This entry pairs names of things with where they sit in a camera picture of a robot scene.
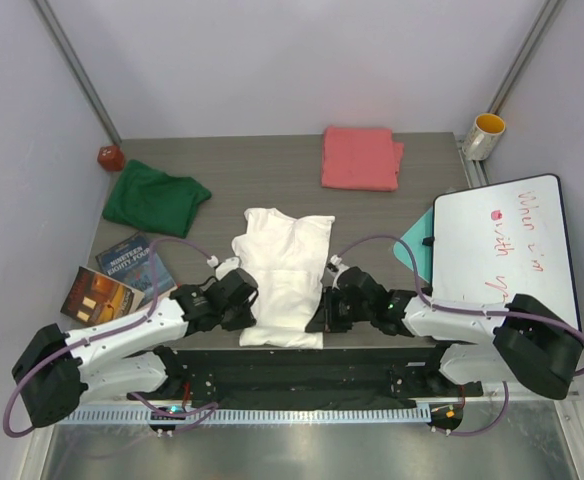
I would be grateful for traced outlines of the white t shirt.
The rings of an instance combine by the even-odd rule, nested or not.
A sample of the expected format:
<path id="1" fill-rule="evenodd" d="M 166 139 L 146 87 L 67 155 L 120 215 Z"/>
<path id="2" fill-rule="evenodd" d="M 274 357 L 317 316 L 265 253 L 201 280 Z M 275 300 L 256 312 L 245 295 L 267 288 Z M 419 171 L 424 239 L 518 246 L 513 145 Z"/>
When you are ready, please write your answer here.
<path id="1" fill-rule="evenodd" d="M 320 304 L 335 218 L 293 218 L 276 208 L 249 208 L 244 216 L 246 232 L 231 247 L 258 297 L 251 307 L 256 323 L 242 331 L 239 345 L 322 349 L 323 335 L 306 326 Z"/>

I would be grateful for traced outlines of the white whiteboard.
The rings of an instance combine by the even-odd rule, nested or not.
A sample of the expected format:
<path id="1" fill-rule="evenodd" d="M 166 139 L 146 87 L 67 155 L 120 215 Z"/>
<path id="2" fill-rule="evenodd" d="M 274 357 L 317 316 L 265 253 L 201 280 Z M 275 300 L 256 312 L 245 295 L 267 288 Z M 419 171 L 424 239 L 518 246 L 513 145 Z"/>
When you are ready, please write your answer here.
<path id="1" fill-rule="evenodd" d="M 433 203 L 433 237 L 434 299 L 504 303 L 527 294 L 579 327 L 556 175 L 438 196 Z"/>

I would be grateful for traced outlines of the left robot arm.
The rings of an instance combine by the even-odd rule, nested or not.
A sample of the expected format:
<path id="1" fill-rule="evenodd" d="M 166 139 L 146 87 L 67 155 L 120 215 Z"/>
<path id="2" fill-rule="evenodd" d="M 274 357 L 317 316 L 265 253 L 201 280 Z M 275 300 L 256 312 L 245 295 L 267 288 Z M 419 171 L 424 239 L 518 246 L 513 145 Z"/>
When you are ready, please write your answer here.
<path id="1" fill-rule="evenodd" d="M 12 369 L 34 429 L 51 426 L 80 405 L 128 394 L 172 399 L 184 389 L 186 369 L 176 341 L 215 327 L 254 325 L 257 281 L 244 269 L 182 285 L 147 309 L 111 322 L 63 332 L 51 324 L 32 338 Z"/>

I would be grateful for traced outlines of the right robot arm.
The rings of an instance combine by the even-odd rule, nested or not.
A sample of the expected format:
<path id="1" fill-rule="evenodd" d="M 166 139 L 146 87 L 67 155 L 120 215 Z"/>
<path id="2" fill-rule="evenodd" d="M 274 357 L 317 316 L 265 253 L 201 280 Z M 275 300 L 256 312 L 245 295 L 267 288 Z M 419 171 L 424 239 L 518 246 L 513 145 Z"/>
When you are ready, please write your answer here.
<path id="1" fill-rule="evenodd" d="M 447 348 L 423 380 L 437 395 L 458 384 L 514 378 L 533 393 L 566 398 L 584 349 L 584 337 L 536 298 L 517 294 L 506 303 L 436 301 L 421 289 L 388 290 L 358 267 L 334 273 L 304 330 L 343 333 L 367 322 L 388 336 L 429 337 Z"/>

